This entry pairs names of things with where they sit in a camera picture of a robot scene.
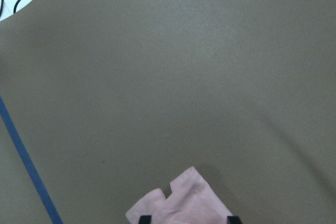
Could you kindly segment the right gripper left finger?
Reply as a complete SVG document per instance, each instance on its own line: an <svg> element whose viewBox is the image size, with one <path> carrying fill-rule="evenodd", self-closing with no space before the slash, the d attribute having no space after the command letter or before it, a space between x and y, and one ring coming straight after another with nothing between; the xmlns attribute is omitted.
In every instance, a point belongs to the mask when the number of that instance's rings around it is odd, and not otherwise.
<svg viewBox="0 0 336 224"><path fill-rule="evenodd" d="M151 224L152 216L151 215L142 215L139 218L139 224Z"/></svg>

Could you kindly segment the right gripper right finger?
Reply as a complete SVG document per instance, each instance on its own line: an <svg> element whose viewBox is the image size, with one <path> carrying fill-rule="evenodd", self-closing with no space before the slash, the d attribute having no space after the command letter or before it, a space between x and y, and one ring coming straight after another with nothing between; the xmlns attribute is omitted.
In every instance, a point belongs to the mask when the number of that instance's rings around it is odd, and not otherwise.
<svg viewBox="0 0 336 224"><path fill-rule="evenodd" d="M227 224L242 224L238 216L227 216Z"/></svg>

